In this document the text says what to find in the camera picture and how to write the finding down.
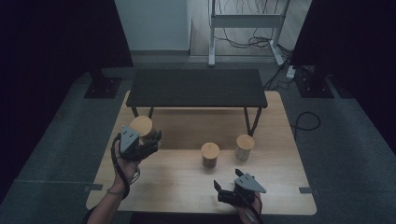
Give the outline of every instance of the black curtain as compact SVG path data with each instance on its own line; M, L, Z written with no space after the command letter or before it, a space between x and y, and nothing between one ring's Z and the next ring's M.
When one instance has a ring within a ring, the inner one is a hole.
M396 153L395 12L393 0L313 0L290 64L324 65Z
M0 199L89 66L133 66L113 0L2 1Z

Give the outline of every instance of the metal rack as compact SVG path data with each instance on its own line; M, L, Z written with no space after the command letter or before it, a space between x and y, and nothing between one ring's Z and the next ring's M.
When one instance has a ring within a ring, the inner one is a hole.
M290 0L287 0L282 13L262 15L217 15L216 1L212 0L212 14L210 16L211 27L208 60L210 67L215 66L215 28L274 28L273 39L270 41L271 50L278 65L284 62L277 42L286 19Z

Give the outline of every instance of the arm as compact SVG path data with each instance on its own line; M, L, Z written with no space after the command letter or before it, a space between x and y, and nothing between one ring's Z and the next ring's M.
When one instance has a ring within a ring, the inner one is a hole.
M119 158L120 153L118 150L115 150L117 161L120 165L121 170L124 172L127 180L131 184L134 179L134 174L137 169L137 165L140 162L128 162L121 158ZM117 210L120 206L120 202L122 201L123 193L125 191L125 186L120 178L120 175L115 172L115 179L111 188L107 191L107 194L96 205L96 208L91 213L90 218L88 219L89 224L97 224L97 223L111 223L114 216L117 213Z

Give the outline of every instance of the white wall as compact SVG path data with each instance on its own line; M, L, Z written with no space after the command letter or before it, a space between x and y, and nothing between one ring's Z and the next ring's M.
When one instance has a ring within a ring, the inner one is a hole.
M190 49L190 0L116 0L130 50Z

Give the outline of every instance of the table leg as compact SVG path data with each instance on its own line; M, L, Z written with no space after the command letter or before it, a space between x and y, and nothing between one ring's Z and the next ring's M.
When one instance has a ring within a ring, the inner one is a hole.
M250 136L252 136L253 137L253 134L254 134L254 131L256 130L256 128L257 128L257 124L259 123L259 118L260 118L260 115L262 114L262 107L259 107L258 109L257 109L257 114L256 114L256 118L254 119L254 122L253 122L253 127L251 127L251 130L250 130Z
M134 113L134 117L135 118L139 117L139 113L137 113L136 107L131 107L131 108L132 108L132 112Z
M246 107L244 107L244 113L245 113L245 122L247 123L247 134L250 135L250 121L248 120L248 109Z
M148 117L151 119L152 113L154 112L154 107L151 107L148 112Z
M254 119L253 126L251 128L250 128L250 121L248 119L248 109L246 107L244 107L244 113L245 113L245 121L247 123L247 134L253 137L254 131L257 128L257 124L259 123L260 115L262 114L262 107L259 107L257 109L256 118Z

